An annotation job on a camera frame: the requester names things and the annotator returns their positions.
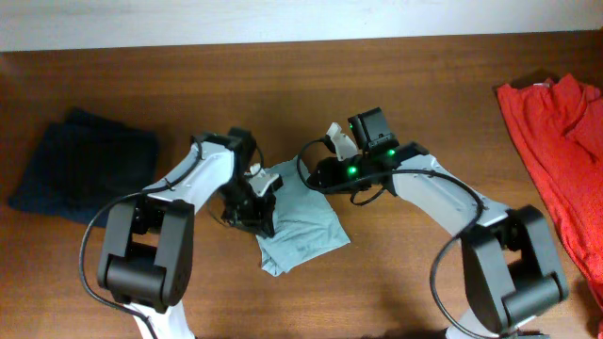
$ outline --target red towel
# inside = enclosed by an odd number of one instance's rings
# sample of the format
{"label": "red towel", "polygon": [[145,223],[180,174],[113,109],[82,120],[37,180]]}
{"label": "red towel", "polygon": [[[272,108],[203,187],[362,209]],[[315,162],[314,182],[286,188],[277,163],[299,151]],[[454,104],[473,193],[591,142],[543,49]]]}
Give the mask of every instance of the red towel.
{"label": "red towel", "polygon": [[497,94],[511,138],[558,236],[603,308],[601,91],[567,75],[558,84],[504,85]]}

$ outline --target white background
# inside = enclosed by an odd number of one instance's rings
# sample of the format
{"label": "white background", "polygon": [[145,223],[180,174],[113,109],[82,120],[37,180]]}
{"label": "white background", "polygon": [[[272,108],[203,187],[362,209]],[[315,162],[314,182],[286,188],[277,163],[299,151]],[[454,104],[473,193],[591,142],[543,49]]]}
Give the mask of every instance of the white background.
{"label": "white background", "polygon": [[601,26],[603,0],[0,0],[0,51]]}

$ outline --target folded cloth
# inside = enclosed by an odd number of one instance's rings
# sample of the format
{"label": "folded cloth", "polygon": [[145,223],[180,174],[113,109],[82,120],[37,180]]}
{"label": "folded cloth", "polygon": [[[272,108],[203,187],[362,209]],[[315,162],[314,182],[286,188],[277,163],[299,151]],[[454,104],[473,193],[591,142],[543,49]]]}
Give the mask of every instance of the folded cloth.
{"label": "folded cloth", "polygon": [[[266,169],[283,177],[276,191],[272,220],[273,238],[257,236],[262,251],[262,269],[274,277],[291,268],[350,243],[337,214],[321,193],[308,189],[297,172],[297,157]],[[301,163],[307,178],[308,169]]]}
{"label": "folded cloth", "polygon": [[558,84],[504,85],[497,95],[513,143],[563,246],[603,308],[601,91],[567,75]]}
{"label": "folded cloth", "polygon": [[88,223],[111,199],[153,182],[158,149],[154,133],[73,109],[46,129],[8,205]]}

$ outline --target dark blue cloth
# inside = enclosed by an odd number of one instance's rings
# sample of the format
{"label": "dark blue cloth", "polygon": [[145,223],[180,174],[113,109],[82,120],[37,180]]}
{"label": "dark blue cloth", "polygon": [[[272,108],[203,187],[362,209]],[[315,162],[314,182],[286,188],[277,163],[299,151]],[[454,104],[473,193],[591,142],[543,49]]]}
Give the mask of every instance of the dark blue cloth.
{"label": "dark blue cloth", "polygon": [[8,205],[87,224],[111,199],[153,182],[158,151],[154,133],[74,109],[46,129]]}

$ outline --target wooden table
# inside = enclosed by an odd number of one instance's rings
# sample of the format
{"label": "wooden table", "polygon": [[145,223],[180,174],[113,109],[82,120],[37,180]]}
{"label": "wooden table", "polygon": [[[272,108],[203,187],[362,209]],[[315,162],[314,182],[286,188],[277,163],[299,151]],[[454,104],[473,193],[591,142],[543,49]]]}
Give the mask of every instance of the wooden table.
{"label": "wooden table", "polygon": [[[4,202],[51,121],[70,106],[157,131],[159,174],[188,137],[253,131],[267,165],[291,159],[332,121],[380,106],[400,140],[427,146],[452,173],[513,207],[544,210],[511,143],[493,87],[538,69],[603,85],[599,32],[263,43],[0,55],[0,337],[139,338],[131,317],[92,301],[77,278],[84,227],[13,211]],[[308,154],[313,166],[323,151]],[[447,321],[429,266],[448,234],[393,197],[355,207],[329,197],[351,244],[272,278],[255,239],[196,219],[187,319],[200,337],[420,337]],[[95,231],[94,282],[103,231]],[[587,338],[600,317],[561,246],[569,300],[528,328]],[[452,313],[467,307],[453,252],[439,273]]]}

